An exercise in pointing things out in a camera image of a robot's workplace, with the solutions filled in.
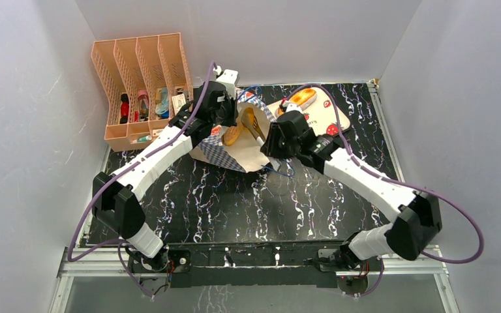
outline gingham fabric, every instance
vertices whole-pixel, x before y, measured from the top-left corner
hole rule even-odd
[[[242,91],[242,89],[237,89],[237,96],[239,96]],[[266,108],[264,102],[262,102],[258,97],[253,97],[252,99],[247,101],[247,99],[249,99],[253,95],[254,94],[250,92],[246,92],[243,96],[241,96],[239,102],[248,102],[254,104],[254,106],[266,113],[266,118],[270,122],[274,122],[275,117]],[[208,159],[208,162],[210,164],[214,164],[222,168],[228,168],[229,170],[246,172],[245,169],[240,166],[239,163],[237,163],[237,160],[232,158],[229,153],[224,150],[222,137],[220,136],[220,134],[212,135],[206,138],[199,144],[198,147],[202,150],[202,153],[205,155],[206,159]]]

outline orange plastic organizer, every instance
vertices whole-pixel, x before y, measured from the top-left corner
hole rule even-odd
[[[189,99],[193,99],[189,66],[180,33],[96,41],[91,59],[108,98],[104,139],[114,151],[147,147],[151,142],[133,142],[168,125],[174,112],[172,96],[175,96],[176,89],[187,90]],[[160,119],[155,107],[156,100],[160,102],[160,90],[164,87],[170,99],[170,116]],[[135,121],[135,112],[140,110],[137,95],[142,89],[149,94],[149,120],[139,122]],[[120,96],[123,93],[129,97],[130,110],[128,123],[120,124]]]

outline gray floor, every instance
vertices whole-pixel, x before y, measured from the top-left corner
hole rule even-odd
[[[159,280],[148,284],[158,286]],[[313,286],[171,289],[151,302],[129,278],[76,278],[66,312],[444,312],[432,275],[386,275],[358,302]]]

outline black marble tabletop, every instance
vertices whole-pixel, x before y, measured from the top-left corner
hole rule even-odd
[[[346,132],[353,152],[396,178],[382,128],[365,83],[325,84],[351,122]],[[294,88],[263,86],[260,98],[271,104]],[[140,151],[110,153],[112,172]],[[149,188],[142,200],[147,223],[165,243],[218,243],[345,239],[386,219],[342,183],[293,164],[296,174],[281,176],[267,170],[241,173],[193,160],[174,162]],[[286,166],[282,172],[290,173]],[[82,245],[95,245],[117,234],[93,220]]]

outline checkered bag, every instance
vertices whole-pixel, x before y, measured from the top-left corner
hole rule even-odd
[[[241,95],[242,92],[242,89],[237,89],[237,97],[240,96],[237,104],[242,108],[240,112],[248,107],[253,108],[258,124],[264,135],[267,136],[269,124],[275,121],[275,117],[258,97],[254,97],[254,94],[250,92]],[[236,140],[237,145],[225,146],[222,143],[222,135],[226,129],[226,127],[222,127],[222,131],[218,131],[219,128],[214,128],[210,137],[203,140],[191,151],[190,155],[197,160],[242,172],[260,170],[269,162],[266,156],[260,152],[258,142],[246,129],[241,129],[241,134]]]

